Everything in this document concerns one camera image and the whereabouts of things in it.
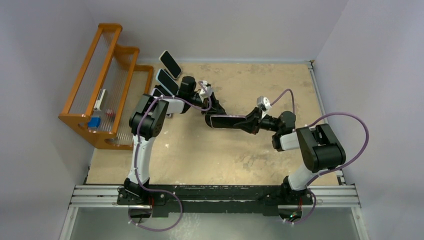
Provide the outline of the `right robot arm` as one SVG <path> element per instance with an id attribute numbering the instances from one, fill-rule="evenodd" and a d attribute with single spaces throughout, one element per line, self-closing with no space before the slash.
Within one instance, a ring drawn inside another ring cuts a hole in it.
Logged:
<path id="1" fill-rule="evenodd" d="M 300 191 L 305 190 L 314 177 L 346 162 L 346 152 L 329 124 L 296 128 L 296 115 L 291 111 L 284 111 L 279 117 L 262 116 L 256 107 L 233 128 L 249 134 L 257 134 L 259 130 L 271 131 L 274 132 L 271 142 L 276 151 L 300 150 L 302 164 L 285 178 L 280 191 L 282 200 L 288 204 L 300 198 Z"/>

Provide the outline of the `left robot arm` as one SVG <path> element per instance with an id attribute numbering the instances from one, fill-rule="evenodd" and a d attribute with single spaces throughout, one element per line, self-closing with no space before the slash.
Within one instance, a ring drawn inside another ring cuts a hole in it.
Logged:
<path id="1" fill-rule="evenodd" d="M 193 107 L 203 114 L 223 114 L 224 108 L 207 81 L 196 82 L 185 76 L 180 85 L 159 80 L 151 94 L 144 94 L 129 119 L 133 135 L 131 168 L 123 189 L 138 205 L 146 203 L 149 194 L 150 159 L 153 144 L 160 134 L 167 115 L 184 114 Z"/>

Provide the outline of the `white smartphone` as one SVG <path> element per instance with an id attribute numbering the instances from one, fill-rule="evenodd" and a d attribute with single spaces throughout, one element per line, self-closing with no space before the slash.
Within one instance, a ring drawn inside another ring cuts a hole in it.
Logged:
<path id="1" fill-rule="evenodd" d="M 172 96 L 166 89 L 164 89 L 161 86 L 155 86 L 151 91 L 151 95 L 155 97 L 160 97 L 160 96 L 171 97 Z"/>
<path id="2" fill-rule="evenodd" d="M 176 80 L 181 75 L 182 68 L 172 57 L 168 50 L 163 51 L 158 59 L 174 80 Z"/>

